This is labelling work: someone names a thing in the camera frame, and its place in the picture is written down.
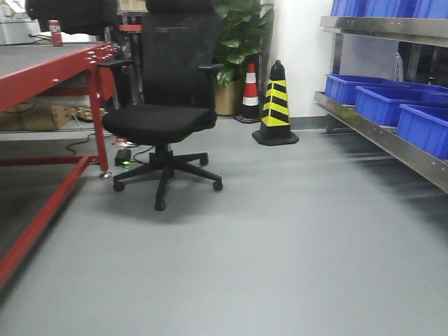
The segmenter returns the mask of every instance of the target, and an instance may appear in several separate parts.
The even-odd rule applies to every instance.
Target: yellow and black traffic cone
[[[295,144],[299,141],[298,136],[291,132],[285,68],[280,61],[276,61],[271,68],[260,130],[252,133],[252,137],[260,145],[266,146]]]

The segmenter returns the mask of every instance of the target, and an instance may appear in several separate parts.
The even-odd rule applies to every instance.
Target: potted plant
[[[214,0],[221,17],[215,62],[224,64],[216,77],[216,111],[230,115],[241,106],[247,64],[262,51],[263,36],[272,29],[272,4],[259,0]]]

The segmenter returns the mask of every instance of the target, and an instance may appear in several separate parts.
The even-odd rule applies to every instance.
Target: caster wheel
[[[123,191],[125,189],[125,184],[123,182],[115,182],[113,184],[113,189],[119,193],[120,191]]]
[[[221,181],[214,181],[214,182],[213,182],[213,189],[214,189],[215,191],[220,191],[220,190],[222,190],[222,189],[223,189],[223,182],[221,182]]]
[[[199,164],[201,166],[207,166],[209,163],[209,158],[208,157],[203,157],[202,159],[199,159]]]
[[[166,207],[167,203],[165,203],[163,199],[161,199],[160,201],[155,201],[155,210],[164,211]]]

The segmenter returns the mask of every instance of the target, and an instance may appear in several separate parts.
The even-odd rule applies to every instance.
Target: blue storage bin
[[[414,90],[425,90],[425,91],[431,91],[431,92],[448,93],[448,87],[445,87],[445,86],[420,84],[420,83],[409,83],[409,82],[402,82],[402,83],[406,84],[406,86],[408,88],[414,89]]]
[[[441,159],[448,159],[448,108],[401,105],[397,135]]]
[[[414,18],[447,19],[447,0],[417,0]]]
[[[353,75],[328,74],[325,95],[336,102],[354,105],[356,102],[357,86],[406,87],[405,84],[390,79]]]
[[[364,16],[368,0],[334,0],[333,16]]]
[[[365,16],[381,18],[412,18],[417,0],[367,0]]]
[[[357,88],[355,111],[378,125],[397,126],[400,104],[448,106],[448,94],[400,87]]]

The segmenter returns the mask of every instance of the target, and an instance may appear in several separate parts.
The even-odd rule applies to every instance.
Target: cone base
[[[290,133],[288,138],[279,139],[266,139],[260,131],[252,133],[252,137],[260,144],[264,146],[280,146],[280,145],[293,145],[299,141],[299,137],[294,133]]]
[[[254,124],[254,123],[259,123],[261,121],[261,117],[256,117],[256,118],[245,118],[242,115],[236,115],[235,117],[233,117],[236,121],[239,121],[243,124]]]

